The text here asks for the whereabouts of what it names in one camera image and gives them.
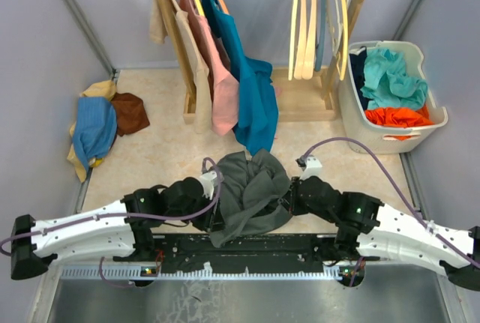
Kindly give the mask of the dark grey t-shirt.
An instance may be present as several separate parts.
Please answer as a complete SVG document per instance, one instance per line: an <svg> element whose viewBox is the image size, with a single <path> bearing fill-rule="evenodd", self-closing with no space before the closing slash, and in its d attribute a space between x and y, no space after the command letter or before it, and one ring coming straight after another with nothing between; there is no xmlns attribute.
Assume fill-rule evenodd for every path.
<svg viewBox="0 0 480 323"><path fill-rule="evenodd" d="M289 222L284 197L290 178L271 153L261 149L250 158L243 151L231 153L217 167L223 176L218 207L224 228L210 234L214 247L238 236L268 233Z"/></svg>

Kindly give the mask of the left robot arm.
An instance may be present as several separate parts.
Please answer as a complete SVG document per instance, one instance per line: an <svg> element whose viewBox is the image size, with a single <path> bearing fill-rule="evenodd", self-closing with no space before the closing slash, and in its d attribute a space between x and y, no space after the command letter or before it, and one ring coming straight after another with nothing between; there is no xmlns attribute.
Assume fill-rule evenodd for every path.
<svg viewBox="0 0 480 323"><path fill-rule="evenodd" d="M156 251L152 229L173 221L203 223L220 199L221 179L211 172L187 177L166 187L143 188L101 208L68 217L15 219L10 249L12 280L27 280L71 262L112 258L145 261Z"/></svg>

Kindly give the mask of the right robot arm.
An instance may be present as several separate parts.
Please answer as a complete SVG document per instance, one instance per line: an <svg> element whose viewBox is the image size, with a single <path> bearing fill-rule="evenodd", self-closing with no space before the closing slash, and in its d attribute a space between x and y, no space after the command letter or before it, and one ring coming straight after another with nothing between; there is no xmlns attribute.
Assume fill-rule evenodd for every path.
<svg viewBox="0 0 480 323"><path fill-rule="evenodd" d="M318 177L294 178L282 205L337 227L326 260L389 259L426 268L479 290L479 228L450 229L417 219L364 193L340 192Z"/></svg>

